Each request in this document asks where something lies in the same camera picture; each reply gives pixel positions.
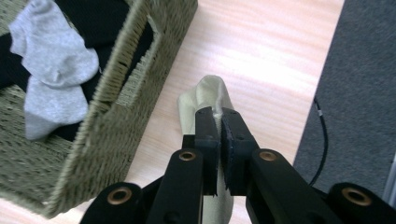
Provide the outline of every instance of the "black fabric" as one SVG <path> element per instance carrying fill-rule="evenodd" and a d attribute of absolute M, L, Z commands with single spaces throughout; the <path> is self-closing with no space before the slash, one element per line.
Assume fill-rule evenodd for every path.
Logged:
<path fill-rule="evenodd" d="M 152 42 L 153 30 L 151 29 L 151 26 L 147 23 L 145 30 L 143 31 L 143 34 L 139 39 L 138 46 L 131 62 L 131 66 L 127 72 L 128 76 L 131 75 L 132 71 L 136 68 L 137 64 L 140 62 L 140 58 L 146 54 L 146 51 L 151 46 Z M 10 34 L 0 36 L 0 77 L 8 77 L 12 80 L 13 83 L 17 84 L 21 89 L 26 92 L 27 82 L 30 77 L 30 73 L 21 65 L 22 57 L 9 52 L 11 43 L 12 39 Z M 100 69 L 92 79 L 81 85 L 87 102 L 92 100 L 93 94 L 96 90 L 96 86 L 102 75 L 101 72 L 103 72 L 106 67 L 112 49 L 113 45 L 95 48 L 99 58 Z M 55 130 L 54 133 L 68 141 L 74 141 L 79 124 L 80 123 L 63 126 Z"/>
<path fill-rule="evenodd" d="M 56 0 L 76 26 L 85 46 L 97 48 L 113 43 L 122 28 L 129 6 L 124 0 Z"/>
<path fill-rule="evenodd" d="M 396 148 L 396 4 L 346 0 L 318 84 L 329 155 L 315 187 L 361 185 L 382 197 Z M 314 107 L 294 167 L 310 181 L 323 152 Z"/>

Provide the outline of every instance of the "woven basket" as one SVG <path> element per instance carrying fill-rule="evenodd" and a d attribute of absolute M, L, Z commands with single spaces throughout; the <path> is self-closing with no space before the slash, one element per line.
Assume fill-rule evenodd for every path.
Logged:
<path fill-rule="evenodd" d="M 2 0 L 0 35 L 8 32 L 7 25 L 25 4 Z M 0 90 L 0 197 L 54 217 L 125 179 L 197 1 L 128 4 L 127 19 L 74 142 L 56 135 L 45 143 L 26 140 L 25 93 L 17 86 Z M 147 22 L 154 41 L 122 86 Z"/>

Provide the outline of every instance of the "gray floor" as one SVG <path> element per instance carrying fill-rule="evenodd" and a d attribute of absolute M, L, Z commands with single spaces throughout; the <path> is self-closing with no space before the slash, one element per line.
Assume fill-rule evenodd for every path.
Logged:
<path fill-rule="evenodd" d="M 315 187 L 352 182 L 382 197 L 396 152 L 396 1 L 346 0 L 318 85 L 329 155 Z M 294 167 L 310 181 L 323 152 L 313 107 Z"/>

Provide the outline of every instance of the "light wood tabletop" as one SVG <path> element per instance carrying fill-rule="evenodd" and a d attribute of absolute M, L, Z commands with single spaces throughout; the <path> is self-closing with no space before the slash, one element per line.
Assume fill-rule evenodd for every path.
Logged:
<path fill-rule="evenodd" d="M 126 181 L 145 187 L 164 174 L 182 142 L 177 97 L 205 75 L 222 77 L 259 146 L 292 163 L 343 2 L 199 0 Z M 79 223 L 91 202 L 46 220 L 0 200 L 0 223 Z M 250 223 L 245 198 L 231 223 Z"/>

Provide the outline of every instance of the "beige cloth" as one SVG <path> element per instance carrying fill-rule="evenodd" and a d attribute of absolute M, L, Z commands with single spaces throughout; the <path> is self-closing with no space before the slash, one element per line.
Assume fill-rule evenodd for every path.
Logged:
<path fill-rule="evenodd" d="M 183 134 L 195 134 L 195 112 L 212 106 L 213 117 L 221 134 L 222 107 L 233 109 L 227 88 L 220 77 L 206 76 L 197 86 L 181 94 L 177 100 Z M 233 197 L 225 190 L 221 165 L 218 173 L 218 196 L 204 196 L 203 223 L 228 223 L 233 212 Z"/>

